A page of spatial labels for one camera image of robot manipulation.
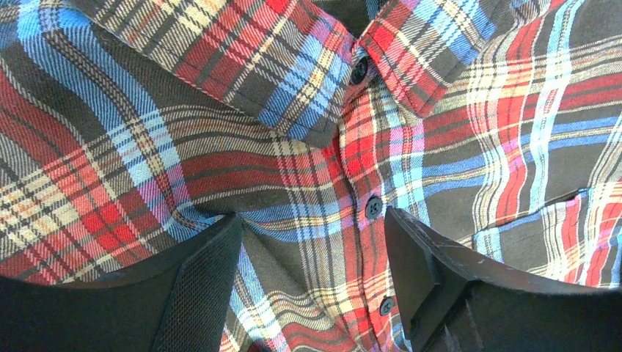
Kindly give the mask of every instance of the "shirt collar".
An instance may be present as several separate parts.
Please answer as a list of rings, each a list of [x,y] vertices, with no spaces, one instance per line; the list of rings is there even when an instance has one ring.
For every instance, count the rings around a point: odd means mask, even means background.
[[[361,38],[308,0],[74,0],[205,94],[316,147],[334,137],[353,48],[425,117],[493,37],[500,0],[389,0]]]

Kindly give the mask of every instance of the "blue stripe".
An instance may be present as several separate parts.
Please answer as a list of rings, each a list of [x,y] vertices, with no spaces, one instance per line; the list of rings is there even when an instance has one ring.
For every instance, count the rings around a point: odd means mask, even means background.
[[[557,150],[563,149],[566,147],[576,147],[580,145],[593,145],[593,144],[603,144],[607,142],[609,138],[609,134],[600,134],[596,136],[580,136],[566,139],[559,139],[557,141],[549,142],[548,150]],[[529,142],[529,136],[522,136],[521,143],[525,145]],[[525,163],[532,163],[533,154],[530,151],[527,151],[524,154]],[[460,172],[468,172],[473,169],[481,168],[486,166],[486,160],[483,155],[476,155],[471,158],[466,158],[460,161],[456,161],[454,163],[442,164],[438,166],[426,166],[423,168],[423,177],[440,177],[440,176],[448,176],[455,175]]]
[[[538,96],[533,119],[531,152],[534,154],[535,176],[530,187],[530,211],[535,211],[544,202],[546,187],[549,179],[549,144],[557,109],[561,102],[563,91],[570,81],[571,69],[567,55],[560,57],[570,46],[570,28],[575,14],[582,4],[582,0],[567,1],[555,14],[555,20],[547,53],[550,57],[546,61],[546,82],[544,89]],[[550,95],[555,92],[553,101]]]
[[[131,75],[120,67],[98,44],[90,30],[91,23],[84,15],[75,10],[51,10],[41,11],[55,12],[50,15],[38,15],[35,13],[24,13],[20,16],[18,33],[20,38],[29,38],[23,41],[25,52],[32,58],[33,62],[41,66],[47,74],[59,82],[64,82],[65,86],[79,96],[98,117],[102,126],[106,129],[110,139],[114,143],[117,152],[128,169],[128,173],[134,184],[138,187],[143,199],[153,198],[152,194],[145,194],[140,185],[153,180],[154,176],[150,171],[144,157],[137,151],[136,141],[133,140],[125,122],[121,119],[121,111],[117,110],[114,103],[106,96],[101,88],[77,69],[63,55],[52,48],[41,36],[33,37],[34,32],[46,30],[48,27],[55,28],[54,23],[41,23],[41,18],[55,18],[65,28],[65,35],[75,47],[86,54],[131,100],[132,109],[140,116],[142,123],[149,131],[149,136],[157,151],[161,154],[165,169],[178,166],[180,159],[174,149],[170,135],[168,134],[164,121],[158,113],[157,106],[150,96],[140,87]],[[174,192],[175,201],[179,207],[180,214],[187,219],[196,219],[196,229],[190,229],[185,225],[179,224],[172,218],[171,212],[159,202],[161,195],[155,200],[147,202],[153,215],[158,219],[162,227],[167,230],[173,238],[178,241],[196,235],[200,230],[213,224],[219,217],[205,217],[200,214],[190,203],[188,192],[185,186],[177,183]]]
[[[402,129],[403,123],[401,116],[398,113],[398,106],[395,103],[393,95],[389,91],[386,85],[380,86],[379,91],[380,104],[377,108],[384,114],[384,119],[387,121],[390,128],[391,138],[389,141],[389,153],[390,155],[397,155],[401,152],[404,135]],[[424,138],[417,138],[417,136],[423,136],[423,123],[418,122],[412,126],[411,133],[413,138],[411,142],[414,145],[414,150],[424,150],[425,140]],[[403,165],[408,162],[409,169],[404,171]],[[423,152],[412,153],[408,159],[393,158],[390,161],[392,177],[387,180],[383,185],[382,194],[395,193],[395,200],[392,202],[392,206],[402,209],[416,210],[417,213],[413,213],[424,224],[430,224],[430,216],[428,214],[428,207],[425,206],[424,188],[422,187],[423,180]]]
[[[503,263],[503,253],[501,251],[500,232],[508,230],[507,228],[493,227],[484,231],[480,231],[473,235],[473,247],[475,250],[499,263]]]
[[[305,214],[305,216],[323,216],[325,213],[339,213],[341,209],[339,204],[343,204],[343,201],[345,201],[345,199],[342,199],[342,202],[327,202],[322,205],[311,203],[275,205],[272,207],[262,208],[260,210],[242,211],[238,214],[250,221],[256,222],[287,221],[292,220],[301,214]]]
[[[464,0],[459,6],[472,19],[473,24],[482,37],[489,40],[497,28],[486,17],[484,11],[478,6],[478,2],[475,0]],[[478,55],[471,42],[462,34],[455,18],[438,7],[434,1],[421,1],[414,8],[414,15],[435,28],[441,35],[443,42],[462,64],[470,64]]]
[[[313,70],[299,70],[297,68],[318,66],[323,50],[323,44],[317,38],[311,35],[306,38],[301,53],[296,57],[293,69],[288,72],[268,99],[266,108],[257,117],[259,121],[270,127],[275,127],[279,123],[293,99],[309,84],[310,76],[313,74]],[[313,92],[314,95],[311,97],[312,101],[309,106],[296,119],[297,126],[294,125],[288,131],[289,137],[303,139],[307,135],[308,129],[313,128],[317,121],[326,114],[329,100],[341,81],[340,74],[344,65],[344,61],[338,55],[333,57],[328,72],[322,77],[321,88],[317,92]]]
[[[484,176],[474,177],[467,180],[457,180],[457,181],[445,181],[434,183],[429,186],[426,186],[424,189],[424,197],[429,198],[430,196],[442,192],[447,191],[454,188],[468,188],[468,187],[478,187],[480,188],[483,184]]]
[[[18,23],[0,23],[0,51],[8,48],[18,40]]]
[[[531,0],[512,0],[511,6],[512,8],[516,9],[517,7],[520,7],[523,4],[526,4],[527,2],[530,2],[530,1]]]
[[[380,0],[365,0],[367,6],[367,18],[372,21],[380,11]]]
[[[238,294],[238,291],[234,288],[231,291],[231,299],[229,300],[229,307],[235,314],[236,317],[244,317],[248,318],[250,314],[244,314],[246,311],[246,307],[254,307],[259,308],[259,303],[263,298],[266,297],[266,293],[262,289],[259,278],[257,277],[257,273],[255,272],[255,268],[253,268],[252,262],[248,253],[246,252],[246,247],[242,244],[240,250],[240,257],[238,259],[238,273],[240,274],[242,281],[244,283],[244,287],[248,290],[248,294],[252,300],[252,303],[249,304],[248,301],[243,300],[242,297]],[[263,335],[261,334],[261,330],[257,324],[251,321],[244,321],[244,329],[246,333],[249,335],[250,340],[252,341],[262,341]]]
[[[406,347],[408,351],[412,351],[412,345],[410,340],[406,339],[406,335],[404,334],[404,326],[402,324],[396,324],[391,329],[391,335],[394,338],[393,343],[398,348]]]
[[[593,128],[613,127],[617,121],[618,117],[613,116],[579,122],[556,123],[553,126],[552,134],[555,135],[566,132],[586,131]]]

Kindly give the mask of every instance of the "flannel shirt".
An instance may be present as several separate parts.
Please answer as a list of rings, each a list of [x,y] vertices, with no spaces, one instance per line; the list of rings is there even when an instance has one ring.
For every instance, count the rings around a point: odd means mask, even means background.
[[[622,3],[354,2],[0,0],[0,274],[91,281],[237,213],[221,351],[407,351],[393,206],[619,286]]]

